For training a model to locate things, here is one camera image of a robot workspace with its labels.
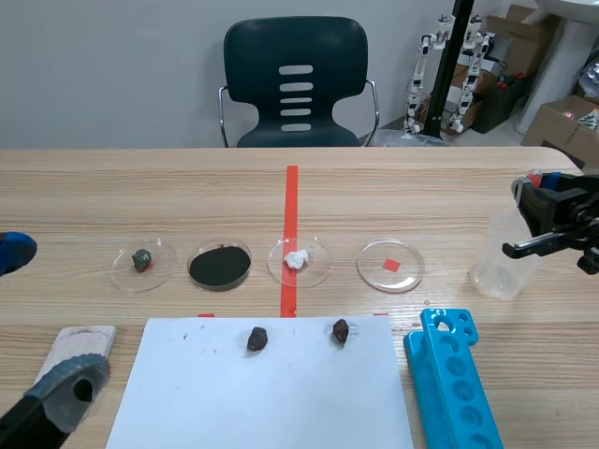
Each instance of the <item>blue robot part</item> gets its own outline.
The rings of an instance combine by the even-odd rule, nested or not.
[[[478,342],[465,309],[425,309],[422,331],[403,345],[430,449],[503,449],[470,346]],[[439,326],[445,324],[446,330]]]
[[[0,233],[0,276],[12,273],[33,260],[37,244],[21,232]]]

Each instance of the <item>white robot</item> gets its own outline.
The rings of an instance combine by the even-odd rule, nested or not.
[[[405,120],[403,128],[408,134],[418,134],[420,126],[416,123],[416,115],[422,103],[422,81],[424,79],[424,69],[426,66],[427,55],[429,50],[442,50],[446,47],[446,42],[451,38],[451,30],[456,18],[454,16],[441,16],[437,21],[437,31],[433,35],[422,35],[420,46],[416,54],[416,65],[414,67],[414,75],[408,84],[408,101],[405,109]],[[474,15],[468,22],[466,34],[462,47],[465,50],[470,50],[473,56],[468,64],[468,76],[464,79],[461,85],[460,103],[456,111],[449,117],[449,128],[461,133],[463,119],[466,111],[473,101],[473,92],[478,84],[478,76],[480,75],[480,62],[489,50],[489,36],[485,32],[480,31],[482,19],[478,15]]]

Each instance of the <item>blue test tube rack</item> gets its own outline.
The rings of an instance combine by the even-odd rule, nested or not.
[[[429,449],[503,449],[470,353],[478,342],[472,315],[425,309],[420,320],[423,330],[407,334],[403,345]]]

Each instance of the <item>wooden table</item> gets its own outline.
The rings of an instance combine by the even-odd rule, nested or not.
[[[472,312],[475,361],[506,448],[597,447],[599,279],[576,268],[574,252],[547,259],[510,301],[467,277],[489,218],[514,207],[513,179],[534,167],[577,173],[541,148],[1,151],[0,229],[32,235],[39,250],[0,280],[0,412],[35,379],[61,328],[117,325],[110,383],[66,444],[104,447],[149,317],[278,316],[266,259],[283,233],[287,165],[299,166],[300,234],[335,258],[324,283],[299,290],[298,314],[390,314],[416,448],[425,442],[402,337],[426,307]],[[174,276],[146,293],[115,288],[118,250],[152,236],[176,246]],[[233,291],[202,291],[187,257],[224,237],[251,248],[252,273]],[[360,279],[357,254],[377,237],[420,250],[416,290],[391,295]]]

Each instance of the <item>black chair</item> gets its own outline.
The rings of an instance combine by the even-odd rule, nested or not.
[[[238,147],[358,147],[351,131],[333,121],[339,100],[370,84],[374,129],[379,110],[374,83],[366,79],[368,42],[356,21],[343,17],[282,17],[234,24],[225,37],[226,87],[219,113],[228,147],[223,91],[233,101],[256,106],[256,128]]]

